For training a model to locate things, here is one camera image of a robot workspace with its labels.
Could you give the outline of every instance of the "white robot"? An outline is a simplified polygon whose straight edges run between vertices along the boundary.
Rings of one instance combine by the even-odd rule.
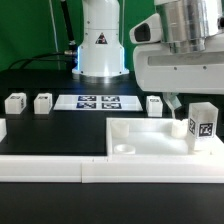
[[[78,65],[73,78],[109,83],[128,74],[124,67],[124,48],[119,43],[117,0],[82,0],[84,41],[78,48]]]
[[[224,94],[221,0],[155,0],[156,14],[130,31],[144,91]]]

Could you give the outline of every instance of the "warning label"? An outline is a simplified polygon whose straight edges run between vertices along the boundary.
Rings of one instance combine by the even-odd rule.
[[[107,44],[107,40],[103,33],[100,34],[99,38],[96,41],[96,44]]]

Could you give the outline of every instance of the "white cube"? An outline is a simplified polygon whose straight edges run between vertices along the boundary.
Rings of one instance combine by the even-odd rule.
[[[34,113],[35,114],[49,114],[52,108],[52,94],[40,93],[34,100]]]
[[[185,139],[187,136],[188,120],[173,120],[171,136],[177,139]]]
[[[0,142],[3,140],[6,134],[7,134],[7,131],[6,131],[5,119],[0,119]]]
[[[111,121],[111,133],[114,138],[127,138],[129,136],[129,124],[126,121]]]
[[[25,93],[12,93],[5,100],[5,113],[20,114],[26,107],[26,100]]]
[[[147,96],[146,110],[149,117],[162,117],[163,103],[159,96]]]
[[[216,134],[218,109],[211,103],[192,103],[189,107],[187,144],[190,150],[210,150]]]

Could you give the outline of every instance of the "black table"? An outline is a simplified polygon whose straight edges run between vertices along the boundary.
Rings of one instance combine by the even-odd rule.
[[[27,93],[28,107],[21,116],[6,116],[3,100],[15,91]],[[147,95],[141,92],[134,78],[129,82],[99,88],[74,82],[66,72],[1,72],[0,114],[7,118],[8,135],[0,144],[0,154],[105,155],[106,117],[146,117],[145,112],[80,111],[35,116],[33,100],[40,92],[52,92],[54,103],[59,94],[138,95],[143,108]],[[185,100],[195,99],[192,95],[180,97]],[[168,109],[164,110],[165,116],[169,117]],[[92,122],[92,126],[97,125],[96,128],[88,128],[89,122]],[[62,131],[61,138],[58,138],[56,127]],[[221,122],[218,130],[220,136],[222,128]],[[20,130],[24,131],[23,134],[17,135]],[[93,144],[96,147],[90,150],[89,145]],[[1,224],[224,223],[223,184],[1,183],[0,195]]]

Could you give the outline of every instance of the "silver cylinder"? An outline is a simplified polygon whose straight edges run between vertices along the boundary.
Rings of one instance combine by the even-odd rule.
[[[156,6],[161,17],[162,42],[170,44],[172,53],[205,50],[206,37],[220,32],[221,0],[179,0]]]

